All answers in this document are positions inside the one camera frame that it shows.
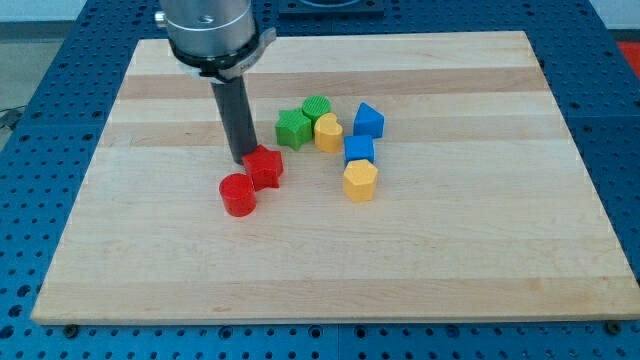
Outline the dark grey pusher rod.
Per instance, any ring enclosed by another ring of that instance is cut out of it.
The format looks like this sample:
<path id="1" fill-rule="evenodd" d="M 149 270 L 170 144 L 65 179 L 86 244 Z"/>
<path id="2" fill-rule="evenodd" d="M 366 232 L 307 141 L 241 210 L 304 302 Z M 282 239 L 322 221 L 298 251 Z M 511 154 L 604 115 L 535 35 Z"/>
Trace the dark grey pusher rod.
<path id="1" fill-rule="evenodd" d="M 212 83 L 211 87 L 233 161 L 242 164 L 243 157 L 258 146 L 244 78 L 236 77 L 224 84 Z"/>

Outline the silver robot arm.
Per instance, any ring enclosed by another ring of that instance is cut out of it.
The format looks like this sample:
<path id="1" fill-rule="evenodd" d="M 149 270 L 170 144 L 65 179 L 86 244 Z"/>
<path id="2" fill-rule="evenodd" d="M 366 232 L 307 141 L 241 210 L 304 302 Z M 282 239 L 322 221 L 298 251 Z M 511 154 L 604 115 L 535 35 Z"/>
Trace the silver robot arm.
<path id="1" fill-rule="evenodd" d="M 207 80 L 235 163 L 258 146 L 244 73 L 277 38 L 274 28 L 261 31 L 250 0 L 160 0 L 154 14 L 167 31 L 181 67 Z"/>

